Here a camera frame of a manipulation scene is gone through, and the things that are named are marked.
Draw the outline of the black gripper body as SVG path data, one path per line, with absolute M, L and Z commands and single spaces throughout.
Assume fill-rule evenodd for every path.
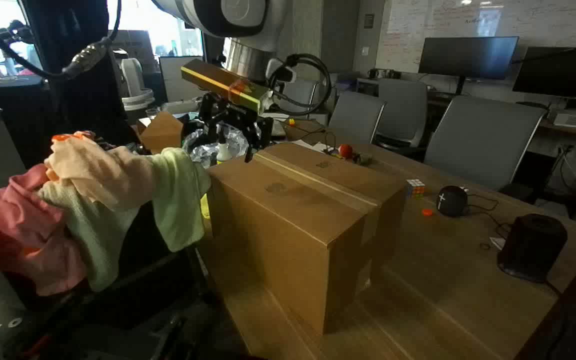
M 201 120 L 211 139 L 218 139 L 221 124 L 239 127 L 255 149 L 267 148 L 272 137 L 271 117 L 263 117 L 257 110 L 232 104 L 214 92 L 201 98 Z

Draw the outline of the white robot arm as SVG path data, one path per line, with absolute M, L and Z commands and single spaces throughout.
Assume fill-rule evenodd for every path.
M 163 12 L 199 28 L 209 39 L 231 42 L 231 52 L 206 53 L 180 67 L 185 79 L 204 89 L 201 117 L 209 133 L 227 121 L 239 127 L 249 149 L 267 148 L 272 121 L 271 67 L 291 0 L 153 0 Z

